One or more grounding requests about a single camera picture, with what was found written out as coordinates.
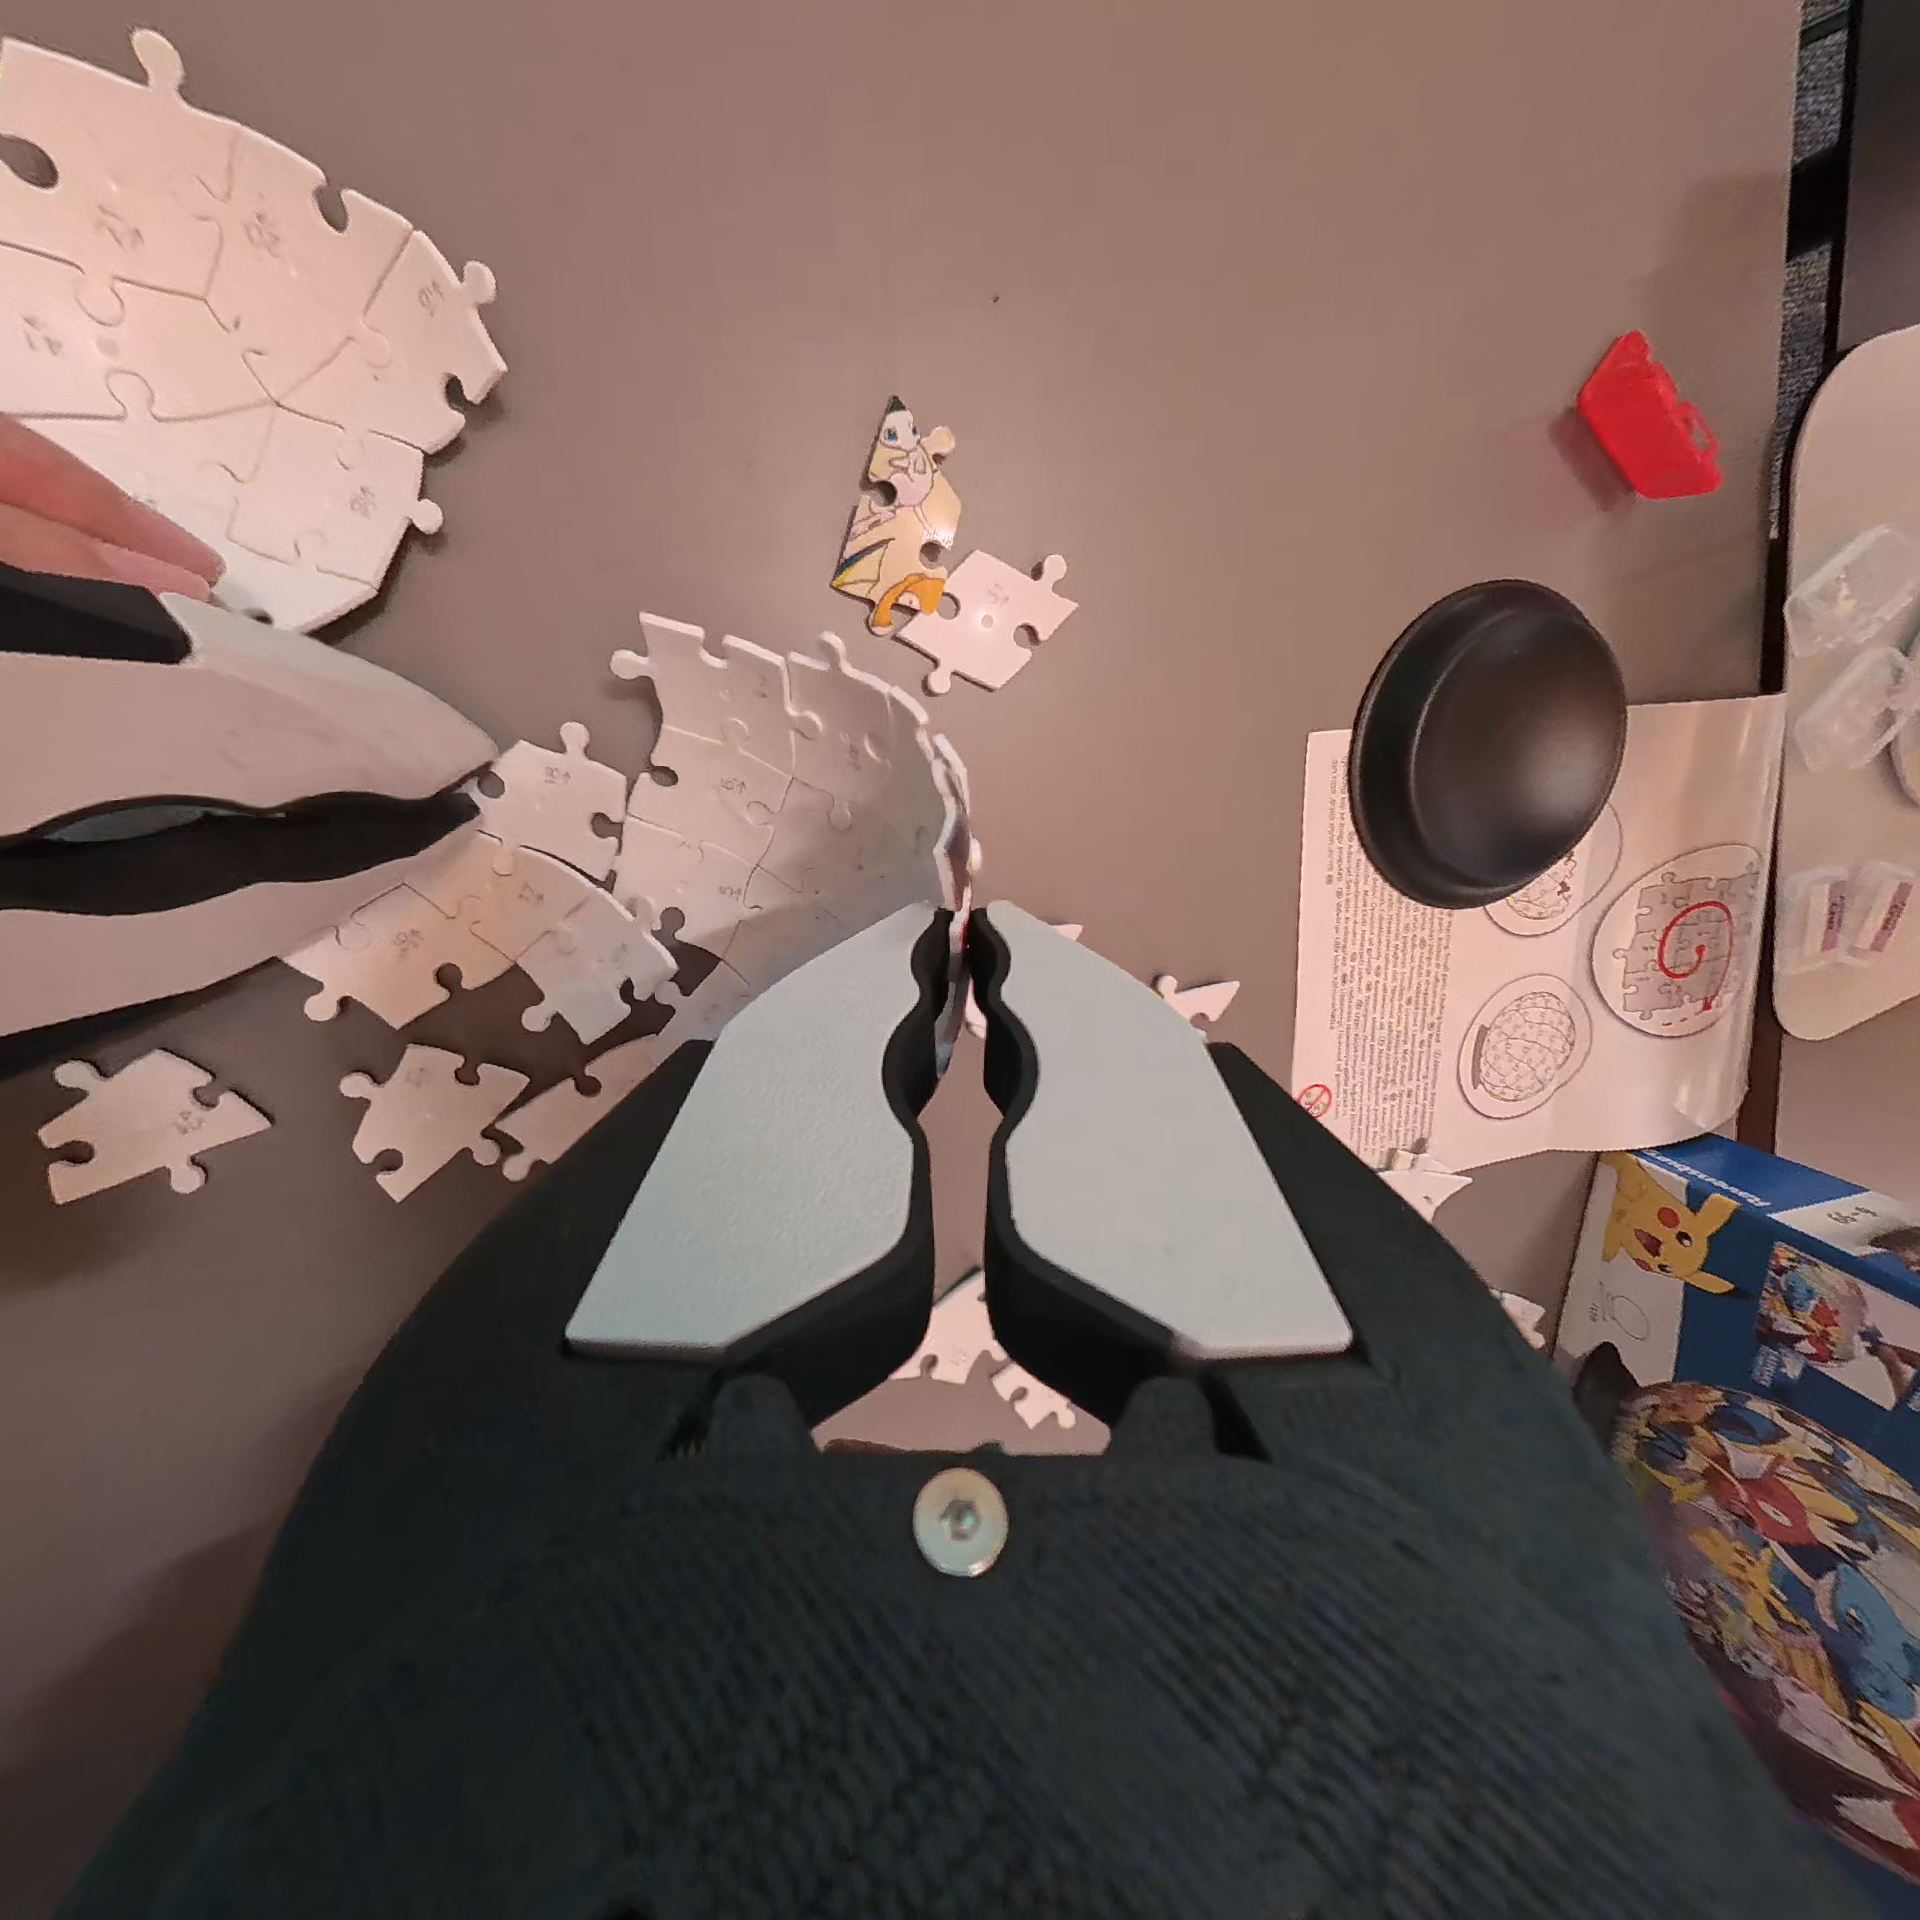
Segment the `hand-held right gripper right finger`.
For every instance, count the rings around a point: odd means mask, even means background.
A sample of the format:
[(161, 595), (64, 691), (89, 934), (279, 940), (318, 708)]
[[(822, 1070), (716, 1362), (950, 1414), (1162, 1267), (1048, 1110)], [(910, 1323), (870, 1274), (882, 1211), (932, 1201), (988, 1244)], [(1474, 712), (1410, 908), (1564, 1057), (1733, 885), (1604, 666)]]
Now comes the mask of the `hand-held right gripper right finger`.
[(982, 1274), (998, 1344), (1103, 1424), (1141, 1384), (1352, 1347), (1209, 1045), (1015, 902), (970, 915), (998, 1108)]

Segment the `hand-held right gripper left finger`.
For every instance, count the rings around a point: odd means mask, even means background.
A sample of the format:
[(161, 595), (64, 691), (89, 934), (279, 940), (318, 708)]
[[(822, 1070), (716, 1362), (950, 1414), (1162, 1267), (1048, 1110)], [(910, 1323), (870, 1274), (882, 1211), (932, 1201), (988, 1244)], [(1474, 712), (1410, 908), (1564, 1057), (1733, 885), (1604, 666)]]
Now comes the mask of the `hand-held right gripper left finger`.
[(766, 1373), (828, 1420), (920, 1344), (950, 933), (904, 905), (726, 1025), (566, 1321), (575, 1353)]

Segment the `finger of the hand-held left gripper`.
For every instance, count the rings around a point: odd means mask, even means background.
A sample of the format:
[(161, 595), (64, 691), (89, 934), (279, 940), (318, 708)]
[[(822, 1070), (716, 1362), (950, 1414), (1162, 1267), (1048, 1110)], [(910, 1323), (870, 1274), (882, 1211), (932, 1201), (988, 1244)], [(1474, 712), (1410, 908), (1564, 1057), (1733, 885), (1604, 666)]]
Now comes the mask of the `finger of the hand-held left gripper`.
[(292, 808), (5, 844), (1, 1034), (252, 971), (409, 881), (476, 819), (476, 808)]
[(210, 813), (472, 808), (494, 738), (386, 667), (157, 592), (177, 662), (1, 654), (1, 852), (45, 833), (154, 833)]

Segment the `arc-shaped assembled puzzle section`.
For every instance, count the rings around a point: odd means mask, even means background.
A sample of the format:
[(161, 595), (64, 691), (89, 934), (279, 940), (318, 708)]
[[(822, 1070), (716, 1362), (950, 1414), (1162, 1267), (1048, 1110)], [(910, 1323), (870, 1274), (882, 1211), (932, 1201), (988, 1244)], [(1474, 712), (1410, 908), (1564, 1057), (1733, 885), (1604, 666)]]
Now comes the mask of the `arc-shaped assembled puzzle section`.
[(424, 458), (506, 366), (490, 270), (182, 96), (5, 38), (1, 131), (53, 172), (1, 178), (5, 417), (216, 548), (216, 598), (297, 633), (353, 612), (412, 533)]

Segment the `bowl-shaped assembled puzzle section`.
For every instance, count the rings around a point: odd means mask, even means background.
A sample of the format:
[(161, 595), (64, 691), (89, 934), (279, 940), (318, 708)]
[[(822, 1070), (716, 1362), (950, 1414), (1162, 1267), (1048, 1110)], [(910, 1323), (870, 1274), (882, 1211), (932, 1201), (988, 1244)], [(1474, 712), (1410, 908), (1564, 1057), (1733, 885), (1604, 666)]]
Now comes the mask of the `bowl-shaped assembled puzzle section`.
[(758, 992), (904, 905), (964, 912), (966, 771), (837, 637), (781, 656), (640, 616), (610, 667), (653, 694), (645, 771), (581, 724), (510, 746), (469, 781), (466, 840), (287, 955), (309, 1020), (353, 1006), (401, 1030), (514, 969), (535, 985), (524, 1026), (586, 1045), (674, 978), (679, 944)]

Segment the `black round ball stand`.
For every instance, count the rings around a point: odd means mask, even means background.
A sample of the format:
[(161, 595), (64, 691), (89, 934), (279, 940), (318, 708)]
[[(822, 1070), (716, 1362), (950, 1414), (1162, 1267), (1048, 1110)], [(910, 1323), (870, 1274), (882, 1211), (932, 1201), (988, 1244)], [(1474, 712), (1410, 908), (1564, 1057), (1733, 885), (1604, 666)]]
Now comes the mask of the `black round ball stand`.
[(1474, 582), (1405, 627), (1359, 700), (1352, 828), (1402, 899), (1489, 905), (1578, 844), (1623, 752), (1607, 637), (1540, 582)]

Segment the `yellow printed puzzle piece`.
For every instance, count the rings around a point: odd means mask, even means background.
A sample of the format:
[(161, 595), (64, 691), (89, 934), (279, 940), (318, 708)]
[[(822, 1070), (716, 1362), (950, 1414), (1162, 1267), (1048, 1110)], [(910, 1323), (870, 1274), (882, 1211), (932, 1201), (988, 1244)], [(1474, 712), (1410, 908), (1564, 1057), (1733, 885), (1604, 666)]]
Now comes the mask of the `yellow printed puzzle piece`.
[(961, 516), (943, 478), (952, 449), (948, 428), (922, 430), (897, 395), (886, 401), (831, 572), (834, 592), (868, 605), (876, 635), (942, 603)]

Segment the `blue puzzle box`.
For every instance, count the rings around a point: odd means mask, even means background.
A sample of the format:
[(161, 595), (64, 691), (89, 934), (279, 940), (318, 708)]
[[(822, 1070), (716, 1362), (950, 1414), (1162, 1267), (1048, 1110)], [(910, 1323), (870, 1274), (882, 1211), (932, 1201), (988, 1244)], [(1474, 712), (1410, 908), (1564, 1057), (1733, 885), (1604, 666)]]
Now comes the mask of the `blue puzzle box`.
[(1916, 1915), (1916, 1203), (1722, 1137), (1604, 1154), (1551, 1360), (1766, 1772)]

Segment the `person's left hand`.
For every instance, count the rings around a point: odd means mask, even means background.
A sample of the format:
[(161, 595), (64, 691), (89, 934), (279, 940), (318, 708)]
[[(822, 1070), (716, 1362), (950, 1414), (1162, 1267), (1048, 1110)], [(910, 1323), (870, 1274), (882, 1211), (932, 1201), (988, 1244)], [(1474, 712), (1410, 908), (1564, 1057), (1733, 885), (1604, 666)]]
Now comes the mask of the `person's left hand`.
[(224, 560), (65, 449), (1, 418), (1, 563), (207, 601)]

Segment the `white instruction leaflet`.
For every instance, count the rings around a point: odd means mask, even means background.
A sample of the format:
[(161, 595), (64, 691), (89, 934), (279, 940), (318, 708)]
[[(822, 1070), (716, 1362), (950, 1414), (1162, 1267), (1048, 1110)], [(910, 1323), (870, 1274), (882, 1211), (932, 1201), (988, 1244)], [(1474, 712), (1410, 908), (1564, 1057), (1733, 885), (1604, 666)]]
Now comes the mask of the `white instruction leaflet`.
[(1306, 737), (1290, 1089), (1368, 1165), (1664, 1146), (1734, 1117), (1785, 698), (1639, 704), (1581, 844), (1514, 897), (1396, 894), (1348, 732)]

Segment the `small clear plastic case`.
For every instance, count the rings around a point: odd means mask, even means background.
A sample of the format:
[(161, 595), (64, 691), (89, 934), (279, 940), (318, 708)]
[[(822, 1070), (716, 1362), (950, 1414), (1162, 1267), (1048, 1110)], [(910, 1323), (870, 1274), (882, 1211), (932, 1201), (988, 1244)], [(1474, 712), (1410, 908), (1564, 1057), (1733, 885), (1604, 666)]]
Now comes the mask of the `small clear plastic case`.
[(1885, 644), (1865, 646), (1792, 723), (1807, 773), (1868, 766), (1917, 712), (1917, 666)]
[(1876, 523), (1792, 586), (1783, 603), (1790, 654), (1817, 656), (1879, 637), (1910, 598), (1913, 554), (1902, 530)]
[(1916, 894), (1916, 869), (1876, 856), (1849, 869), (1792, 872), (1778, 900), (1775, 971), (1876, 966), (1893, 953)]

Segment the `small red plastic object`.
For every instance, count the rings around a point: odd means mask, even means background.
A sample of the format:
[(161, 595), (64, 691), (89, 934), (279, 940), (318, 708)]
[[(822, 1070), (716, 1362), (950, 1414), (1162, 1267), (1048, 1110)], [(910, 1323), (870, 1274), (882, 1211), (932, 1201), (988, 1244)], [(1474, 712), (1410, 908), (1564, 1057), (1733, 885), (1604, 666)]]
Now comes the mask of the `small red plastic object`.
[(1633, 496), (1671, 501), (1719, 492), (1719, 441), (1640, 330), (1609, 344), (1581, 382), (1574, 410)]

